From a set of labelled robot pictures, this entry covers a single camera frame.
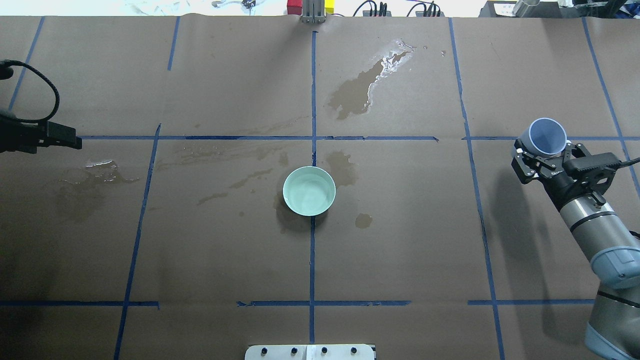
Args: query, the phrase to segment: metal bracket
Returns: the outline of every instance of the metal bracket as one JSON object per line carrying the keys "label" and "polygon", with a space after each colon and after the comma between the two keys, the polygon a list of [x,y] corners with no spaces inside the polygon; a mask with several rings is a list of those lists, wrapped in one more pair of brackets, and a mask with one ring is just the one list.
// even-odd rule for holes
{"label": "metal bracket", "polygon": [[302,22],[322,24],[326,21],[324,0],[302,0]]}
{"label": "metal bracket", "polygon": [[340,345],[254,345],[244,360],[376,360],[375,346]]}

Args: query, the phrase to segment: white floor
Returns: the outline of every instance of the white floor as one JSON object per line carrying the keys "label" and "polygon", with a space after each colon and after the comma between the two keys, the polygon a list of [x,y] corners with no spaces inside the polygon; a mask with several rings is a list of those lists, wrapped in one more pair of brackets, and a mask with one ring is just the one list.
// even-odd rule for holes
{"label": "white floor", "polygon": [[[486,0],[437,0],[448,17],[477,17]],[[286,13],[287,0],[257,0],[251,11],[240,0],[2,0],[0,15],[137,16],[137,15],[265,15]],[[335,12],[353,15],[362,0],[335,0]],[[411,0],[386,0],[388,11],[405,16],[415,4]]]}

